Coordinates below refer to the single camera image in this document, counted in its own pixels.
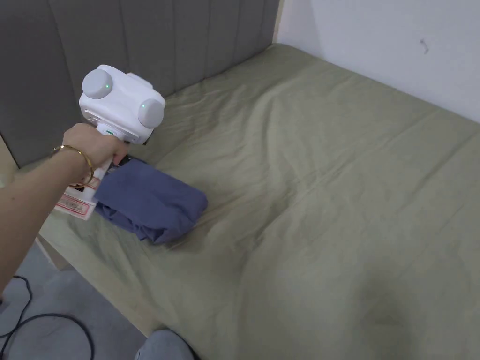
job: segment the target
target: folded fabric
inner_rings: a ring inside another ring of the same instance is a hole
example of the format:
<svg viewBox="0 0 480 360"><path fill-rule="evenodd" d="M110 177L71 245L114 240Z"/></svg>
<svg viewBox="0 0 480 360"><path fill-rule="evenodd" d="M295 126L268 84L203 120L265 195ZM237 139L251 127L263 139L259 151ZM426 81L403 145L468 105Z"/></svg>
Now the folded fabric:
<svg viewBox="0 0 480 360"><path fill-rule="evenodd" d="M187 233L208 205L201 191L136 159L105 176L95 197L101 216L155 244Z"/></svg>

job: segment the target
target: mattress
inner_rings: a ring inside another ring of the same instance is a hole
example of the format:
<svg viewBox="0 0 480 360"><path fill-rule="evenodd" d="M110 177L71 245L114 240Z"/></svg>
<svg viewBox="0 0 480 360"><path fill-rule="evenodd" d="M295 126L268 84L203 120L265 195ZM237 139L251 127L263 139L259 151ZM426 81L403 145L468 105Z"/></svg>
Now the mattress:
<svg viewBox="0 0 480 360"><path fill-rule="evenodd" d="M479 130L275 45L169 97L132 148L207 194L192 232L154 246L53 212L41 235L204 360L477 359Z"/></svg>

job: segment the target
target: handheld device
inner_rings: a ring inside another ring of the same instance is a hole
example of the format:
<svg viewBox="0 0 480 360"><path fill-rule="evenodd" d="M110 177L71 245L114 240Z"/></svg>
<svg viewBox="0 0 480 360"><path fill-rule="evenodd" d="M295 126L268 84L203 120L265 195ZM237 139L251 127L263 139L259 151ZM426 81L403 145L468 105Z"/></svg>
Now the handheld device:
<svg viewBox="0 0 480 360"><path fill-rule="evenodd" d="M104 135L143 144L163 120L165 99L148 81L133 73L100 65L84 78L82 91L82 115ZM55 208L87 220L96 206L95 192L110 163L111 160L96 169L84 188L67 188Z"/></svg>

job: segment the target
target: floor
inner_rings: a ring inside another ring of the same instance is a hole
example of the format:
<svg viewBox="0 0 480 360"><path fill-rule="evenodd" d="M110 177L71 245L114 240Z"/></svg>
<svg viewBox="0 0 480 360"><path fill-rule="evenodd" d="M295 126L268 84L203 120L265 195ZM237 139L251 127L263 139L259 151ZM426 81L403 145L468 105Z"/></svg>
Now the floor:
<svg viewBox="0 0 480 360"><path fill-rule="evenodd" d="M90 329L95 360L133 360L145 337L73 268L57 271L34 245L18 275L30 281L34 300L26 317L60 312L77 317ZM16 323L28 300L24 282L15 279L3 293L0 334ZM8 360L88 360L89 347L80 328L63 319L38 319L19 331L7 350Z"/></svg>

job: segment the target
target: gold bangle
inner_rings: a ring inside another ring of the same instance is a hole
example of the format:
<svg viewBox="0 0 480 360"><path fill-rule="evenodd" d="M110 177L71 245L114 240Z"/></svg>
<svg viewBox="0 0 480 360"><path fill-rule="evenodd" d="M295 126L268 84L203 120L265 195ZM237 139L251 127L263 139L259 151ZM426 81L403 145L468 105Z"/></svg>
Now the gold bangle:
<svg viewBox="0 0 480 360"><path fill-rule="evenodd" d="M75 188L75 189L78 189L78 188L83 188L85 186L87 186L93 179L93 173L94 173L94 170L93 170L93 166L92 166L92 162L90 161L90 158L83 152L81 152L80 150L78 150L76 147L73 147L73 146L70 146L70 145L61 145L61 146L57 146L55 149L52 150L52 153L50 155L50 157L54 156L57 152L59 152L60 150L62 149L70 149L70 150L73 150L73 151L76 151L77 153L79 153L80 155L82 155L84 158L85 158L85 161L87 162L89 168L90 168L90 178L88 179L88 181L85 181L81 184L76 184L76 185L69 185L71 188Z"/></svg>

